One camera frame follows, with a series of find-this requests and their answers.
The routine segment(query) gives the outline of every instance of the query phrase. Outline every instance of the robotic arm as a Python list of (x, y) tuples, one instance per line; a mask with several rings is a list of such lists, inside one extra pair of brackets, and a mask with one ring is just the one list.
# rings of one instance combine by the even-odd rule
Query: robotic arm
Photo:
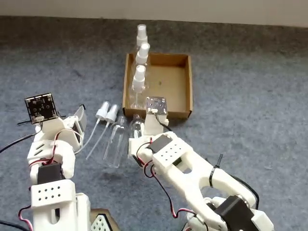
[[(163, 125), (168, 124), (166, 117), (165, 99), (149, 98), (143, 136), (130, 139), (129, 152), (140, 162), (152, 162), (155, 172), (185, 197), (197, 214), (188, 215), (192, 230), (273, 231), (267, 215), (252, 208), (256, 199), (246, 187), (204, 160), (174, 132), (163, 133)], [(136, 149), (146, 142), (150, 144), (137, 153)], [(200, 189), (206, 186), (225, 191), (229, 197), (203, 198)]]
[(34, 231), (90, 231), (89, 198), (70, 180), (87, 123), (84, 107), (62, 120), (51, 94), (25, 101), (31, 122), (41, 124), (27, 157)]

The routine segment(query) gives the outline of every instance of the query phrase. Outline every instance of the white pump cap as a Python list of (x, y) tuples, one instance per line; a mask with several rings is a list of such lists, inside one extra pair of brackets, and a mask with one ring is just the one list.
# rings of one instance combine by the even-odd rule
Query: white pump cap
[(133, 90), (136, 93), (141, 93), (144, 89), (145, 70), (146, 70), (145, 66), (138, 65), (136, 67), (136, 72), (135, 72), (133, 84), (132, 84)]
[(107, 113), (106, 121), (107, 121), (108, 123), (114, 123), (118, 111), (119, 111), (119, 106), (116, 105), (116, 104), (113, 104), (113, 105), (111, 106), (109, 112)]
[(146, 35), (146, 25), (140, 24), (137, 28), (137, 46), (140, 47), (143, 42), (148, 42), (148, 37)]
[(101, 108), (98, 109), (95, 117), (100, 119), (100, 120), (105, 120), (106, 116), (107, 116), (107, 113), (108, 113), (109, 105), (110, 105), (110, 103), (108, 101), (105, 101), (102, 104)]
[(140, 46), (139, 51), (136, 55), (136, 63), (137, 64), (145, 64), (149, 57), (149, 49), (150, 44), (147, 42), (143, 42)]

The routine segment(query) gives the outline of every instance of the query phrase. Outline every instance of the black circuit board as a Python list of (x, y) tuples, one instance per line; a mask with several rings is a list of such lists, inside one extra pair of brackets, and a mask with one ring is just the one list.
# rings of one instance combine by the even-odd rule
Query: black circuit board
[(58, 117), (51, 93), (25, 98), (32, 124)]

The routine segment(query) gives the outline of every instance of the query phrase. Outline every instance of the clear plastic bottle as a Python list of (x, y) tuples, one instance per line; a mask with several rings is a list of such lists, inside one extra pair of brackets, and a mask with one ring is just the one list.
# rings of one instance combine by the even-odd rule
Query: clear plastic bottle
[(139, 65), (142, 65), (146, 68), (146, 72), (144, 74), (145, 80), (144, 80), (144, 94), (147, 96), (147, 90), (149, 89), (149, 76), (151, 73), (151, 61), (150, 61), (150, 56), (149, 56), (149, 49), (150, 49), (150, 44), (147, 42), (142, 43), (139, 51), (137, 52), (137, 55), (134, 58), (134, 62), (131, 65), (131, 76), (135, 75), (136, 68)]
[(126, 122), (126, 118), (120, 116), (118, 122), (113, 125), (113, 130), (103, 156), (103, 162), (109, 167), (118, 168), (121, 158), (125, 153), (126, 141), (128, 140)]
[(145, 66), (139, 65), (136, 67), (136, 72), (132, 81), (132, 86), (129, 90), (129, 102), (131, 108), (145, 108)]
[(129, 137), (139, 138), (143, 134), (144, 129), (144, 119), (142, 119), (138, 114), (134, 114), (134, 118), (129, 125)]

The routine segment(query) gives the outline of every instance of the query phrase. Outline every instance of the open cardboard box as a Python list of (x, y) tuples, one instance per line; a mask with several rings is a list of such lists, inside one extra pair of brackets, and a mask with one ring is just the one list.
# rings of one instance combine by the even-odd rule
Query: open cardboard box
[[(148, 96), (161, 96), (167, 100), (168, 118), (187, 119), (193, 111), (193, 84), (191, 58), (186, 54), (150, 53), (151, 74)], [(126, 117), (139, 114), (145, 117), (145, 110), (129, 105), (129, 84), (133, 76), (131, 66), (133, 54), (126, 56), (123, 91), (123, 113)]]

